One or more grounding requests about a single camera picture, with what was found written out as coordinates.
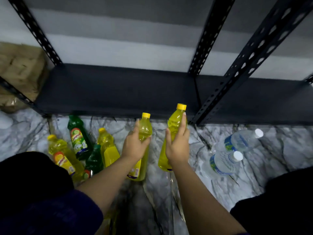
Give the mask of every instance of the yellow bottle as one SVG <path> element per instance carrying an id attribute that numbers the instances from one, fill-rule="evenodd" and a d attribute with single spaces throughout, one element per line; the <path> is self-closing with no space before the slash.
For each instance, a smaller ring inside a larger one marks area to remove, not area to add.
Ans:
<path id="1" fill-rule="evenodd" d="M 49 154 L 53 155 L 55 164 L 66 169 L 74 183 L 79 183 L 88 178 L 84 166 L 64 140 L 58 139 L 54 134 L 51 134 L 48 136 L 48 142 L 48 151 Z"/>
<path id="2" fill-rule="evenodd" d="M 186 111 L 186 107 L 187 107 L 186 105 L 177 104 L 176 108 L 177 110 L 171 115 L 167 122 L 168 128 L 171 132 L 172 141 L 175 139 L 178 128 L 180 126 L 180 122 L 182 121 L 182 114 Z M 166 140 L 164 140 L 162 145 L 158 166 L 164 171 L 171 171 L 172 166 L 169 164 L 168 159 L 165 155 L 165 149 L 166 149 Z"/>
<path id="3" fill-rule="evenodd" d="M 110 166 L 119 158 L 119 152 L 114 144 L 114 138 L 105 128 L 99 129 L 97 143 L 101 145 L 101 156 L 105 167 Z"/>
<path id="4" fill-rule="evenodd" d="M 152 135 L 152 126 L 150 123 L 150 114 L 143 113 L 139 121 L 139 140 L 144 141 Z M 133 169 L 127 175 L 131 180 L 142 181 L 146 177 L 148 163 L 149 146 L 147 147 L 143 158 L 140 159 Z"/>

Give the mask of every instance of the sleeve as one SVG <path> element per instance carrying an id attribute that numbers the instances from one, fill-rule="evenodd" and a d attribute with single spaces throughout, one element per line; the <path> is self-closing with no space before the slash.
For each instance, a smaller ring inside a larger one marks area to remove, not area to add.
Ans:
<path id="1" fill-rule="evenodd" d="M 0 221 L 4 234 L 94 235 L 103 221 L 100 208 L 78 190 L 29 205 Z"/>

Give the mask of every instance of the shelf board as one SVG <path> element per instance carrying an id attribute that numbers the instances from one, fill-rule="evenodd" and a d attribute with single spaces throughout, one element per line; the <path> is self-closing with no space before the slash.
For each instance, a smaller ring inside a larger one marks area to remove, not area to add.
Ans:
<path id="1" fill-rule="evenodd" d="M 201 102 L 219 86 L 221 77 L 210 78 L 197 78 Z M 207 123 L 313 125 L 313 88 L 303 81 L 249 78 Z"/>
<path id="2" fill-rule="evenodd" d="M 187 73 L 63 64 L 53 68 L 35 104 L 46 114 L 167 119 L 177 103 L 192 118 L 199 105 Z"/>

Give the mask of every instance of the black metal frame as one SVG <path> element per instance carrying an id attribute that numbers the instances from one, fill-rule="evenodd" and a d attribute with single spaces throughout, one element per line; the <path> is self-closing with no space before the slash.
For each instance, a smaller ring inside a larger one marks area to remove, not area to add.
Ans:
<path id="1" fill-rule="evenodd" d="M 199 75 L 235 0 L 214 0 L 188 73 Z"/>
<path id="2" fill-rule="evenodd" d="M 60 57 L 49 43 L 23 0 L 8 1 L 54 65 L 62 64 Z M 200 108 L 191 123 L 203 124 L 208 122 L 211 116 L 221 108 L 223 99 L 249 78 L 313 8 L 313 0 L 278 0 L 226 74 L 221 77 L 222 80 L 216 89 L 201 106 L 200 95 L 197 89 L 197 75 L 199 75 L 234 2 L 235 0 L 213 1 L 201 38 L 188 69 L 188 73 L 194 78 Z M 312 83 L 313 75 L 310 75 L 304 81 Z M 43 114 L 34 102 L 29 100 L 2 77 L 0 77 L 0 85 L 31 108 Z"/>
<path id="3" fill-rule="evenodd" d="M 204 124 L 313 9 L 313 0 L 278 0 L 191 123 Z"/>
<path id="4" fill-rule="evenodd" d="M 29 31 L 33 34 L 37 42 L 40 44 L 41 48 L 45 51 L 49 59 L 52 61 L 54 65 L 62 64 L 60 57 L 57 55 L 56 51 L 53 49 L 51 43 L 47 39 L 46 35 L 40 28 L 39 24 L 29 11 L 23 0 L 8 0 L 16 13 L 19 15 L 21 20 L 27 26 Z M 22 94 L 18 89 L 16 89 L 13 85 L 7 82 L 4 78 L 0 76 L 0 85 L 5 88 L 7 91 L 15 95 L 18 99 L 24 102 L 26 105 L 31 107 L 33 110 L 37 111 L 43 117 L 46 117 L 40 109 L 36 106 L 34 102 L 32 102 L 29 98 L 27 98 L 24 94 Z"/>

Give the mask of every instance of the hand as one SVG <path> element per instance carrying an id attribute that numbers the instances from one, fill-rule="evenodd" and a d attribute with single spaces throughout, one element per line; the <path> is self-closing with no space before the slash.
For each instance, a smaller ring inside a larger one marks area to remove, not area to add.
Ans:
<path id="1" fill-rule="evenodd" d="M 127 157 L 136 164 L 144 155 L 151 142 L 151 136 L 145 141 L 139 140 L 139 119 L 136 120 L 133 131 L 130 131 L 124 141 L 121 157 Z"/>
<path id="2" fill-rule="evenodd" d="M 190 131 L 186 128 L 186 113 L 182 115 L 178 132 L 172 142 L 170 130 L 165 131 L 166 149 L 165 154 L 171 166 L 177 163 L 188 163 L 189 159 L 189 135 Z"/>

